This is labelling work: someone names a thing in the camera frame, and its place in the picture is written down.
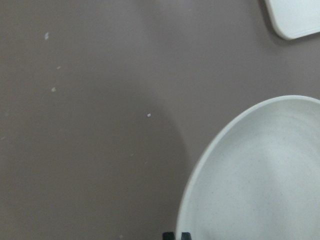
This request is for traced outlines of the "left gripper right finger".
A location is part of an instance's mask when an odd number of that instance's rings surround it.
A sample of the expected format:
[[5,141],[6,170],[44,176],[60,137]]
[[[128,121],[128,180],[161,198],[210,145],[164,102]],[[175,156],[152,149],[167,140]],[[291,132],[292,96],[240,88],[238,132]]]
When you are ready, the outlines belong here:
[[191,240],[191,234],[189,232],[182,232],[180,239],[181,240]]

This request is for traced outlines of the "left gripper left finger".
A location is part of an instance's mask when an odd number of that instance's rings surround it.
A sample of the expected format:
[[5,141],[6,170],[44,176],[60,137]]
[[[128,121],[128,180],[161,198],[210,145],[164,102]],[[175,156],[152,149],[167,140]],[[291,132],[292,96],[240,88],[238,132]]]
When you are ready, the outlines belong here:
[[162,234],[162,240],[175,240],[174,232],[164,232]]

